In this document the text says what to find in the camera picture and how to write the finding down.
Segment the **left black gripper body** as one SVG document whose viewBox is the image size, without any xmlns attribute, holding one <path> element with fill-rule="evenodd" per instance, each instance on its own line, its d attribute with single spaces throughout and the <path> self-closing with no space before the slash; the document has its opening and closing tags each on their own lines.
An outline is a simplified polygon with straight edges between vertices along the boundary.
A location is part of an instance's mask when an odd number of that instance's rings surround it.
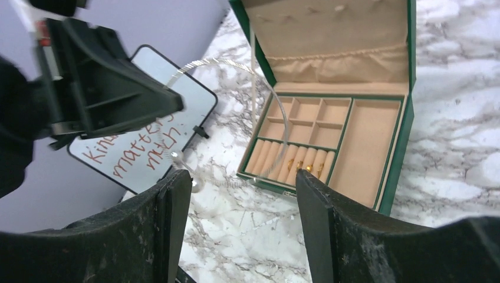
<svg viewBox="0 0 500 283">
<path fill-rule="evenodd" d="M 94 27 L 75 18 L 41 18 L 34 22 L 35 57 L 40 70 L 35 93 L 41 99 L 43 127 L 40 136 L 56 139 L 58 150 L 76 137 L 94 136 L 92 121 L 85 109 L 89 93 L 83 79 L 93 74 L 82 62 L 90 61 L 78 45 L 88 43 Z"/>
</svg>

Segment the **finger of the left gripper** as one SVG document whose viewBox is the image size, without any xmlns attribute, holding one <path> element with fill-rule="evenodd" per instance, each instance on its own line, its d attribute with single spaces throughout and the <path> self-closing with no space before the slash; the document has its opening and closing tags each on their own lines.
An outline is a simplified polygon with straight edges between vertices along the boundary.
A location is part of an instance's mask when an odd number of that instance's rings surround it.
<svg viewBox="0 0 500 283">
<path fill-rule="evenodd" d="M 115 30 L 62 23 L 83 137 L 138 130 L 184 109 L 183 98 L 132 63 Z"/>
</svg>

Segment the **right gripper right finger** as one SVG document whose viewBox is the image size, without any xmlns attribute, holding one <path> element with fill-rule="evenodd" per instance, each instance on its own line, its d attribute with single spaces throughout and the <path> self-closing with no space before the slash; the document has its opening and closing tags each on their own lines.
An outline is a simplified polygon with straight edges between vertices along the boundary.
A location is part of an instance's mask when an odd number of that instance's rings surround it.
<svg viewBox="0 0 500 283">
<path fill-rule="evenodd" d="M 296 177 L 313 282 L 498 282 L 499 218 L 429 228 L 391 218 Z"/>
</svg>

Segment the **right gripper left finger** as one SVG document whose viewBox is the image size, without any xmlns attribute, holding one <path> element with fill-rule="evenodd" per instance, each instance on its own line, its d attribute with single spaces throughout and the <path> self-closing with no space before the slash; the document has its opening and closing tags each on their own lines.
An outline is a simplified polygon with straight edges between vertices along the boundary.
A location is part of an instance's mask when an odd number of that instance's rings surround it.
<svg viewBox="0 0 500 283">
<path fill-rule="evenodd" d="M 2 282 L 191 282 L 179 268 L 192 179 L 150 189 L 62 229 L 1 233 Z"/>
</svg>

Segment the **green jewelry box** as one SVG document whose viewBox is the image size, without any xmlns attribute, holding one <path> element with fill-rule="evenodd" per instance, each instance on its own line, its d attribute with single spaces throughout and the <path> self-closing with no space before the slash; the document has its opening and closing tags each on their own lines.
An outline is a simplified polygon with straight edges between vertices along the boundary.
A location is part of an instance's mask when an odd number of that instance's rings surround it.
<svg viewBox="0 0 500 283">
<path fill-rule="evenodd" d="M 390 215 L 414 111 L 415 1 L 231 1 L 269 96 L 238 167 L 293 195 L 305 169 Z"/>
</svg>

